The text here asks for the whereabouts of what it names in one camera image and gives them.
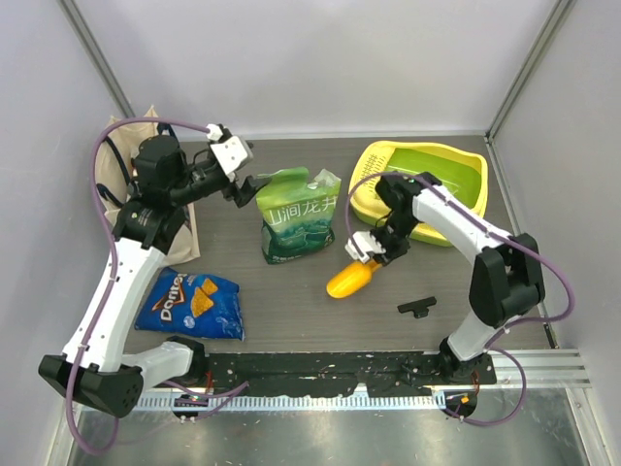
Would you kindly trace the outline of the black bag clip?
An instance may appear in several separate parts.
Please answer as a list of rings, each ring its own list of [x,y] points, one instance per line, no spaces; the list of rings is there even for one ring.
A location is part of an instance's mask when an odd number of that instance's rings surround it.
[[[437,298],[435,296],[430,296],[398,305],[397,310],[402,315],[412,313],[414,318],[420,319],[428,316],[430,308],[436,306],[437,303]]]

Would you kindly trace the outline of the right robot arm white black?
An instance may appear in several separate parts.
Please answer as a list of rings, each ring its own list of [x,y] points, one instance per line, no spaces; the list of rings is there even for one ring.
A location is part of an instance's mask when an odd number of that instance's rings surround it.
[[[545,297],[539,262],[524,250],[539,251],[528,235],[513,236],[474,215],[425,172],[416,179],[384,174],[376,194],[389,209],[385,223],[371,230],[379,249],[372,260],[386,266],[409,250],[409,235],[420,223],[440,232],[473,265],[471,310],[440,344],[436,373],[449,383],[468,377],[485,345],[507,323],[517,321]]]

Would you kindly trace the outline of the yellow plastic scoop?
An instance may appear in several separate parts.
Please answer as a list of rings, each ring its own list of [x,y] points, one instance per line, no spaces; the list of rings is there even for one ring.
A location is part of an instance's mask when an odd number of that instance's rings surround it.
[[[369,284],[375,273],[371,270],[371,261],[349,264],[327,283],[327,294],[335,299],[344,299]]]

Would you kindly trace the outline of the green cat litter bag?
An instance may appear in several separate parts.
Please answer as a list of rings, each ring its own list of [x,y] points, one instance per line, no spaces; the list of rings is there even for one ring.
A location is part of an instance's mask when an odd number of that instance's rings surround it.
[[[256,195],[262,216],[261,250],[271,265],[319,252],[335,240],[332,227],[342,180],[323,169],[282,169]]]

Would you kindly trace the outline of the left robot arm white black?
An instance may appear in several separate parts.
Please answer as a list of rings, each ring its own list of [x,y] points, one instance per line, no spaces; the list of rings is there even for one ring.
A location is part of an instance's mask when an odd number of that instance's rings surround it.
[[[47,354],[39,375],[66,400],[122,418],[142,393],[168,380],[199,385],[207,374],[202,344],[171,337],[137,354],[124,345],[139,305],[162,267],[180,228],[186,205],[222,192],[238,207],[246,205],[267,179],[237,173],[253,158],[238,136],[208,144],[208,157],[188,163],[179,141],[170,135],[144,140],[133,160],[132,195],[117,214],[111,255],[78,329],[58,355]]]

